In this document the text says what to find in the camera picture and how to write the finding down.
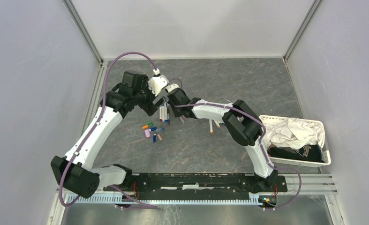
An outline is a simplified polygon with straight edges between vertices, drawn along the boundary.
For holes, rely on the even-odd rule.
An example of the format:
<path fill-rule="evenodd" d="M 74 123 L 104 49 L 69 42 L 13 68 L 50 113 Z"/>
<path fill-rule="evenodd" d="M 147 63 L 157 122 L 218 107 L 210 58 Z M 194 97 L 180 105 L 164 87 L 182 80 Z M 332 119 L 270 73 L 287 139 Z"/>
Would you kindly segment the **orange capped white marker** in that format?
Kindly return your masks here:
<path fill-rule="evenodd" d="M 213 134 L 213 124 L 212 123 L 213 123 L 212 120 L 209 120 L 209 131 L 211 135 Z"/>

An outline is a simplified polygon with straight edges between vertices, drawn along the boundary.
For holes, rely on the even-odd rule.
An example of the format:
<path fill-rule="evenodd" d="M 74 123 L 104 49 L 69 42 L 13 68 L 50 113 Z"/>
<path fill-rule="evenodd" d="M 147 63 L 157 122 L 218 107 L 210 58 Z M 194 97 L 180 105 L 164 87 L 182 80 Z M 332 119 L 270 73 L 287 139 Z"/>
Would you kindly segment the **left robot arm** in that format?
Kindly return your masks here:
<path fill-rule="evenodd" d="M 126 71 L 122 81 L 105 91 L 93 121 L 77 143 L 64 155 L 51 160 L 53 174 L 63 188 L 82 198 L 91 197 L 97 189 L 115 184 L 121 191 L 129 190 L 133 179 L 122 166 L 94 169 L 93 163 L 111 132 L 135 106 L 152 116 L 158 109 L 153 103 L 168 85 L 164 75 L 147 75 Z"/>

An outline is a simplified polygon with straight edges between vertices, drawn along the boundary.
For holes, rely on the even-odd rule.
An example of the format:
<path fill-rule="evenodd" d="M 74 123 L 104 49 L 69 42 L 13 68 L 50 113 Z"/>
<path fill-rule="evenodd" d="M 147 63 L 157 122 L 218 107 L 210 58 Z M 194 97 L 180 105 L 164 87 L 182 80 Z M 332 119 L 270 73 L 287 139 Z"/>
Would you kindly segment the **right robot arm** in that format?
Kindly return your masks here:
<path fill-rule="evenodd" d="M 257 187 L 269 191 L 275 186 L 278 172 L 263 142 L 265 126 L 244 101 L 218 104 L 200 98 L 189 99 L 184 90 L 173 86 L 166 88 L 166 92 L 176 117 L 222 122 L 232 139 L 246 149 L 254 167 Z"/>

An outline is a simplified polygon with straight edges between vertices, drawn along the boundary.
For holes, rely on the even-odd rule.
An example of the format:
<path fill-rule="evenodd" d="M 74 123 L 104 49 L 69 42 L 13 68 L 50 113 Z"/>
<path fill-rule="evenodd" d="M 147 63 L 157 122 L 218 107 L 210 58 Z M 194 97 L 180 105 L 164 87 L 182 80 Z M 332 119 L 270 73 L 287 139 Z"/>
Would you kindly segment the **blue capped white marker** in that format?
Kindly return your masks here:
<path fill-rule="evenodd" d="M 169 113 L 169 108 L 168 108 L 168 103 L 165 102 L 165 110 L 166 110 L 166 113 L 165 113 L 165 116 L 166 116 L 166 123 L 167 123 L 167 114 Z"/>

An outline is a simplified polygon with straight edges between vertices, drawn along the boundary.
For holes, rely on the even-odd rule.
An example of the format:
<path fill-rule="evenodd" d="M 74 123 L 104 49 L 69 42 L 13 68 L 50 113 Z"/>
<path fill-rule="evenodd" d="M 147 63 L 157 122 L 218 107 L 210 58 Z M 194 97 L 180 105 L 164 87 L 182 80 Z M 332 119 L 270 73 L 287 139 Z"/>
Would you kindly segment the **red capped white marker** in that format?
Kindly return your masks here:
<path fill-rule="evenodd" d="M 160 120 L 161 122 L 163 122 L 163 121 L 164 121 L 164 118 L 163 118 L 163 106 L 160 106 L 160 107 L 159 107 L 159 120 Z"/>

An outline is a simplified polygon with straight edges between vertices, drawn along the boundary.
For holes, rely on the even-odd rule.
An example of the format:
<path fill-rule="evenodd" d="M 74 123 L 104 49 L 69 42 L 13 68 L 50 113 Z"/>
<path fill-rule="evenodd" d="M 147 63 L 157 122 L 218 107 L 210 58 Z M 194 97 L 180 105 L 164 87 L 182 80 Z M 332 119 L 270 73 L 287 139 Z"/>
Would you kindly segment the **light blue capped marker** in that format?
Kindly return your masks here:
<path fill-rule="evenodd" d="M 161 111 L 162 111 L 162 122 L 165 122 L 165 121 L 166 121 L 166 116 L 165 116 L 165 113 L 166 113 L 166 110 L 165 110 L 165 104 L 162 104 L 162 106 L 161 106 Z"/>

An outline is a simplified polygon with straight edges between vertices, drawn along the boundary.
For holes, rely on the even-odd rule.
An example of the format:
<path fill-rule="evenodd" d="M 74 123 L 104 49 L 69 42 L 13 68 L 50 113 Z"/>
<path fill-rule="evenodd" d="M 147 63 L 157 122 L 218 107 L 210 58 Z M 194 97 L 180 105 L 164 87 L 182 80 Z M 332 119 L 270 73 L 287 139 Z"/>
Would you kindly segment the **white cloth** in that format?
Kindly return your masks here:
<path fill-rule="evenodd" d="M 300 149 L 305 145 L 325 144 L 325 129 L 322 122 L 279 116 L 259 116 L 267 131 L 263 137 L 266 147 Z"/>

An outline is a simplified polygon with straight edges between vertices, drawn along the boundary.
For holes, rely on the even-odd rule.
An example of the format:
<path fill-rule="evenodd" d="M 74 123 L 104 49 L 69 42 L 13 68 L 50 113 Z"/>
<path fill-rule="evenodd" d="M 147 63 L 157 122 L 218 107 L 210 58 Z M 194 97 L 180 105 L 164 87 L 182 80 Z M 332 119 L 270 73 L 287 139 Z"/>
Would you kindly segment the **black cloth in basket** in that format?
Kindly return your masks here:
<path fill-rule="evenodd" d="M 270 157 L 322 163 L 322 151 L 318 145 L 305 145 L 300 149 L 270 147 Z"/>

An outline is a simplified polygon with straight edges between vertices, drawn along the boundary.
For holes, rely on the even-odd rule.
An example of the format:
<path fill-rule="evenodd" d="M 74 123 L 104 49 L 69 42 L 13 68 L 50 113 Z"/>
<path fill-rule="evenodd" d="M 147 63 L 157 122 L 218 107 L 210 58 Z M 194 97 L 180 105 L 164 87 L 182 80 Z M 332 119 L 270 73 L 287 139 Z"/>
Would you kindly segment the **white plastic basket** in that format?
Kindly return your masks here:
<path fill-rule="evenodd" d="M 272 162 L 321 167 L 331 164 L 324 149 L 325 129 L 322 122 L 280 116 L 259 116 L 267 132 L 263 142 Z"/>

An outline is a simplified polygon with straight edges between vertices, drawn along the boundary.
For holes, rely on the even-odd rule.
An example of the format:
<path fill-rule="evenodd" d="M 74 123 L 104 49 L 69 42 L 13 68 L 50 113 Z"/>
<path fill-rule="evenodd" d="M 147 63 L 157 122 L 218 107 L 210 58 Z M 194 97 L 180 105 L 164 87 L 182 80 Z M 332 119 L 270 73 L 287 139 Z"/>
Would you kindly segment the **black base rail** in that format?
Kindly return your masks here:
<path fill-rule="evenodd" d="M 287 192 L 286 179 L 274 174 L 264 180 L 251 173 L 129 173 L 122 191 L 138 200 L 247 200 L 250 194 Z"/>

